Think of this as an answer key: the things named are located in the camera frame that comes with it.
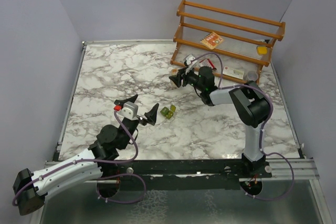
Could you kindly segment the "green pill organizer box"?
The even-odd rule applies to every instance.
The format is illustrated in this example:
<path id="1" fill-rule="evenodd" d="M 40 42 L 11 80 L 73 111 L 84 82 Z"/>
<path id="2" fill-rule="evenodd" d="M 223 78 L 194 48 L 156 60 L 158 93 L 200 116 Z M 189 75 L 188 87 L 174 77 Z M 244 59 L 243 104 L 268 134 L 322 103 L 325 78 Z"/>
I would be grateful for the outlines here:
<path id="1" fill-rule="evenodd" d="M 160 114 L 166 119 L 171 119 L 175 112 L 176 112 L 176 106 L 172 104 L 169 108 L 163 107 L 160 111 Z"/>

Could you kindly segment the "clear pill bottle gold lid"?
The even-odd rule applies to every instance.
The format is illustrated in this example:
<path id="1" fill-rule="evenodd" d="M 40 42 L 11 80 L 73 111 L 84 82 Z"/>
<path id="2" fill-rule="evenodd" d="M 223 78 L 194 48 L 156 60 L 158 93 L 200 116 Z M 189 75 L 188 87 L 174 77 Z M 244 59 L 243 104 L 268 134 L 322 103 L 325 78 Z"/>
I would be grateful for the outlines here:
<path id="1" fill-rule="evenodd" d="M 171 77 L 175 78 L 177 77 L 178 74 L 178 69 L 174 68 L 171 70 L 170 75 L 169 75 L 169 80 L 172 85 L 174 85 L 174 82 L 171 80 Z"/>

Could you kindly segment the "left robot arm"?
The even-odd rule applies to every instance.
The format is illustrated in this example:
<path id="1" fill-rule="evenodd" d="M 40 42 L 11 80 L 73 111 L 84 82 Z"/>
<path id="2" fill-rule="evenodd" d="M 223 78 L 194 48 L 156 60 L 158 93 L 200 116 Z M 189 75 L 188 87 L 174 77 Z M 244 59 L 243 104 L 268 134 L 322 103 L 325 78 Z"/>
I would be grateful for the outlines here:
<path id="1" fill-rule="evenodd" d="M 13 184 L 12 205 L 19 214 L 28 215 L 41 208 L 46 200 L 59 192 L 92 179 L 110 179 L 116 166 L 134 161 L 138 154 L 134 133 L 138 125 L 155 125 L 159 104 L 143 116 L 138 115 L 134 95 L 124 100 L 115 100 L 113 115 L 118 126 L 105 125 L 93 144 L 79 154 L 34 172 L 21 170 Z"/>

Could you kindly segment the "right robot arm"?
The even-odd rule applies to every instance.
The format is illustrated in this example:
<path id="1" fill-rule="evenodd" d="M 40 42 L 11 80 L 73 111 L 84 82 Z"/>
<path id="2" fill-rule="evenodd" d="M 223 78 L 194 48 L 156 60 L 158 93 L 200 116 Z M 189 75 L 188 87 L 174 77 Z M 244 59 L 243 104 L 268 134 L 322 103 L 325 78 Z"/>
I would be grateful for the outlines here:
<path id="1" fill-rule="evenodd" d="M 241 171 L 246 177 L 254 177 L 266 155 L 262 149 L 263 132 L 266 122 L 274 110 L 271 100 L 256 82 L 249 81 L 236 86 L 215 85 L 215 76 L 210 67 L 201 67 L 198 74 L 187 68 L 178 70 L 169 79 L 179 88 L 191 85 L 202 102 L 208 106 L 233 104 L 239 118 L 245 125 L 245 148 L 242 153 Z"/>

